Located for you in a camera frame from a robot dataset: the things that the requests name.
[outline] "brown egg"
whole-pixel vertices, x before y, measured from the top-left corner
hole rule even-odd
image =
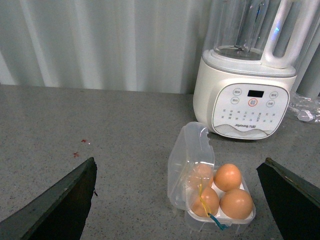
[[[250,194],[242,189],[227,191],[220,200],[221,210],[232,219],[246,219],[253,207]]]
[[[196,215],[204,218],[209,217],[208,213],[216,215],[219,210],[219,197],[215,190],[213,190],[211,187],[206,187],[201,194],[201,198],[203,199],[204,204],[201,202],[200,197],[198,196],[194,201],[191,210]]]
[[[215,185],[222,191],[238,189],[241,185],[241,172],[237,166],[227,163],[219,167],[214,175]]]
[[[201,184],[203,187],[212,186],[214,179],[214,172],[209,164],[199,163],[196,164],[190,176],[188,177],[188,185],[196,189]]]

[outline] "plastic egg carton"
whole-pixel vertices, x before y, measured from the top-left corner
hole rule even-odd
[[[190,197],[195,194],[195,190],[187,186],[187,178],[195,164],[200,162],[209,164],[214,168],[213,174],[218,169],[215,166],[213,148],[209,145],[208,133],[208,129],[198,122],[190,122],[181,129],[168,160],[167,195],[173,206],[185,210],[184,219],[192,230],[214,232],[218,226],[211,218],[200,217],[190,209]],[[217,188],[214,182],[211,188],[216,191],[219,199],[225,193]],[[240,189],[249,193],[243,177]],[[224,231],[234,231],[235,234],[239,234],[246,229],[255,216],[256,207],[253,204],[252,212],[246,219],[232,219],[225,215],[220,207],[215,218],[221,224],[228,226]]]

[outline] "countertop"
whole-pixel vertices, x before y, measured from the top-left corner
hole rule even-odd
[[[82,240],[282,239],[256,168],[270,157],[320,187],[320,125],[285,117],[261,140],[209,134],[216,164],[239,167],[256,206],[233,235],[191,231],[167,197],[169,155],[193,121],[190,94],[0,85],[0,221],[94,157],[98,196]]]

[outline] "egg carton lid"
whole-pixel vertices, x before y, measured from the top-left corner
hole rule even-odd
[[[196,163],[215,165],[208,129],[199,122],[182,127],[168,159],[167,195],[173,206],[186,210],[186,178]]]

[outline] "blender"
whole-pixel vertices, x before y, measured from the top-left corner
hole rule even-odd
[[[228,138],[271,136],[318,26],[319,2],[213,0],[193,96],[198,122]]]

